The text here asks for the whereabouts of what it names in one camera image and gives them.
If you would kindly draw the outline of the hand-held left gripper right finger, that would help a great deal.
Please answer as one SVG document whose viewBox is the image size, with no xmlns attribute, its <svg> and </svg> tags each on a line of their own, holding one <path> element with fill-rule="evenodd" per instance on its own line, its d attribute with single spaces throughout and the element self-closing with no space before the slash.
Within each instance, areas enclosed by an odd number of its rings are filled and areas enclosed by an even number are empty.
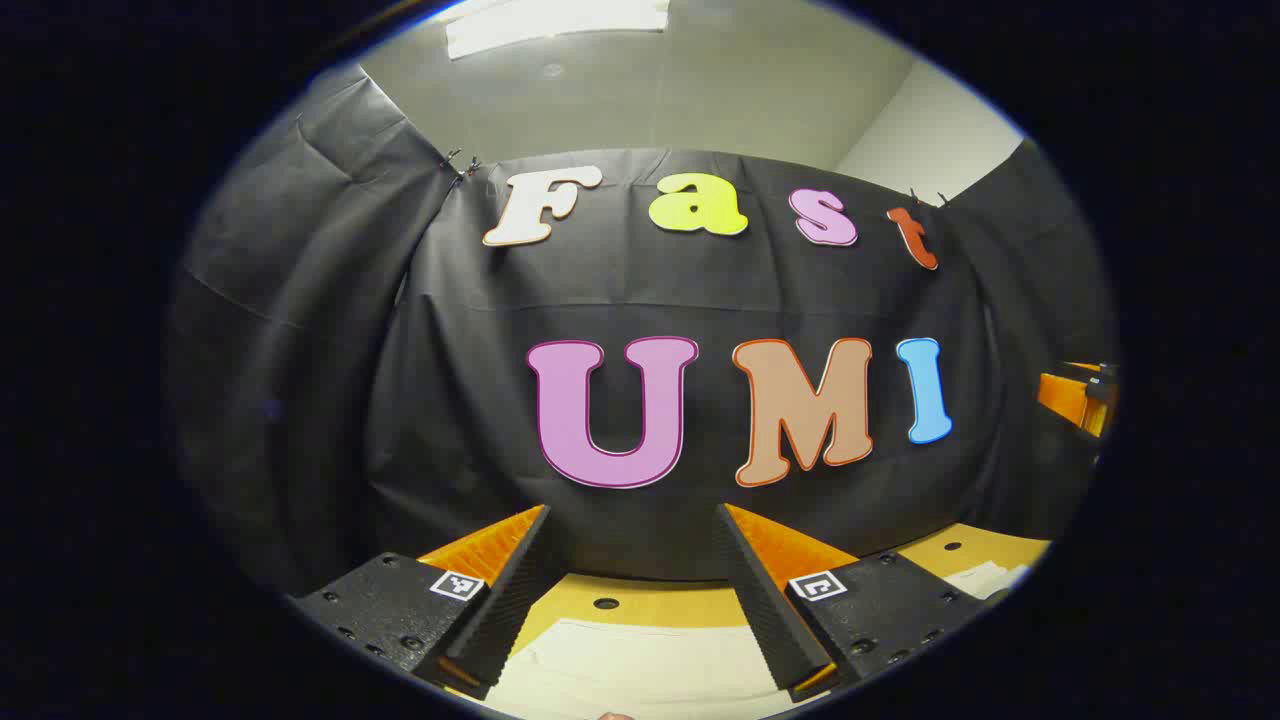
<svg viewBox="0 0 1280 720">
<path fill-rule="evenodd" d="M 730 503 L 717 521 L 728 582 L 794 702 L 869 682 L 991 606 L 901 553 L 858 559 Z"/>
</svg>

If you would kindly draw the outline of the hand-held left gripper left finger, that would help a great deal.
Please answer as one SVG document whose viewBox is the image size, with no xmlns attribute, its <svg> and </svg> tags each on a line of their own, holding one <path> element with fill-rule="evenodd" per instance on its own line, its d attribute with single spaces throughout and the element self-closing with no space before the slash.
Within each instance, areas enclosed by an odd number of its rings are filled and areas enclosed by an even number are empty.
<svg viewBox="0 0 1280 720">
<path fill-rule="evenodd" d="M 419 557 L 380 553 L 291 605 L 342 644 L 485 700 L 553 587 L 553 523 L 531 507 Z"/>
</svg>

